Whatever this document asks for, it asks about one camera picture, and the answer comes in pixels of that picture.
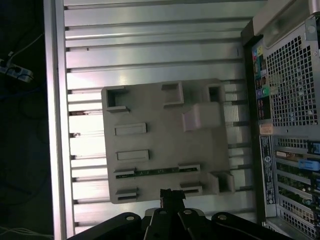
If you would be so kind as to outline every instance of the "metal frame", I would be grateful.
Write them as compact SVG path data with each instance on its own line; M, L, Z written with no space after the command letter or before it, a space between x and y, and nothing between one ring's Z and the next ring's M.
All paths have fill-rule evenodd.
M67 238L59 104L56 5L43 1L54 237Z

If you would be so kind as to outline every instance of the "white cable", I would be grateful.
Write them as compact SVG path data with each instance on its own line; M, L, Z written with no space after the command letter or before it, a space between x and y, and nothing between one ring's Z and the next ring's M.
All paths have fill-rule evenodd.
M8 62L7 62L7 66L10 66L10 64L11 64L11 61L12 61L12 59L15 57L15 56L17 56L18 54L20 54L20 53L22 53L24 50L26 50L27 48L29 48L32 44L34 44L36 41L38 41L42 36L44 35L44 33L41 33L35 40L33 40L31 43L29 43L27 46L25 46L24 48L22 48L22 49L20 49L19 51L17 51L17 52L14 52L11 56L10 56L10 58L9 58L9 60L8 60Z
M0 229L4 230L4 232L0 233L0 236L12 232L12 233L15 233L15 234L20 234L20 235L54 239L54 236L52 236L52 235L41 234L41 233L38 233L38 232L35 232L35 231L31 231L31 230L23 228L23 227L8 228L8 227L0 226Z

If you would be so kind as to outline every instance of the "metal slat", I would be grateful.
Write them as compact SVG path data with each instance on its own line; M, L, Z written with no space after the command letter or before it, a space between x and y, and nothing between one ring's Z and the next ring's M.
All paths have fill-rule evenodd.
M250 130L248 126L228 127L226 131L229 144L250 143ZM71 155L91 156L105 152L104 136L70 138Z
M229 22L171 22L136 25L95 25L89 28L69 27L65 31L65 38L71 40L86 40L111 37L131 37L131 36L152 36L164 34L190 34L190 33L225 33L228 31L242 30L248 21L229 21Z
M251 169L232 170L230 173L234 176L236 191L253 185ZM110 199L108 180L74 182L72 187L74 200Z
M242 79L243 76L242 63L225 62L174 66L160 65L144 68L96 69L94 71L81 72L71 71L67 74L67 79L68 89L73 90L210 78L237 80Z
M168 44L97 48L66 53L66 67L89 68L213 60L239 60L241 45L231 43Z
M64 12L65 26L152 23L173 21L250 20L252 12L264 5L261 1L175 4L130 7L71 9Z
M276 174L279 174L281 176L284 176L284 177L299 181L299 182L304 183L304 184L311 185L310 179L302 177L302 176L298 176L298 175L295 175L295 174L292 174L292 173L288 173L288 172L285 172L285 171L281 171L281 170L276 170Z
M288 166L291 166L291 167L296 167L296 168L298 168L298 166L299 166L297 161L285 160L285 159L278 158L278 157L275 158L275 161L276 161L277 163L285 164L285 165L288 165Z
M159 34L139 36L119 36L90 38L81 40L67 40L67 48L96 47L96 46L117 46L128 44L149 44L149 43L174 43L181 41L220 41L221 39L238 39L240 31L219 32L194 32L180 34Z
M249 126L234 126L226 129L228 143L233 144L246 144L250 143L250 128Z
M278 187L281 187L281 188L283 188L283 189L286 189L286 190L288 190L288 191L291 191L291 192L293 192L293 193L295 193L295 194L299 194L299 195L300 195L302 198L304 198L304 199L312 199L312 195L311 195L310 193L301 191L301 190L296 189L296 188L294 188L294 187L292 187L292 186L286 185L286 184L284 184L284 183L282 183L282 182L278 182L277 184L278 184Z
M207 195L189 197L185 201L187 208L198 208L204 213L215 211L231 211L236 209L254 208L254 193L252 191L238 191L228 195ZM77 223L101 223L123 212L132 212L140 216L145 215L146 209L159 208L158 200L145 202L123 203L115 207L111 202L77 204L74 206L74 220Z

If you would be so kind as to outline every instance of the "blue cable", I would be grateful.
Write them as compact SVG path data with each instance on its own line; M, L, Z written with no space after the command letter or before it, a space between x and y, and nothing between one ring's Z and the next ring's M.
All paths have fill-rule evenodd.
M22 97L28 94L32 94L32 93L36 93L38 91L40 91L41 87L37 87L35 89L32 89L30 91L25 91L25 92L19 92L16 94L10 94L10 95L0 95L0 100L2 99L7 99L7 98L17 98L17 97Z

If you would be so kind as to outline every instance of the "screw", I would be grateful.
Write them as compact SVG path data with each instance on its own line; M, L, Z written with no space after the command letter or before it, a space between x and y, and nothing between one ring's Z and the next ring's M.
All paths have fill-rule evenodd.
M192 211L187 209L187 210L184 210L183 213L189 215L189 214L192 214Z
M218 219L224 221L224 220L227 220L227 216L226 215L219 215Z

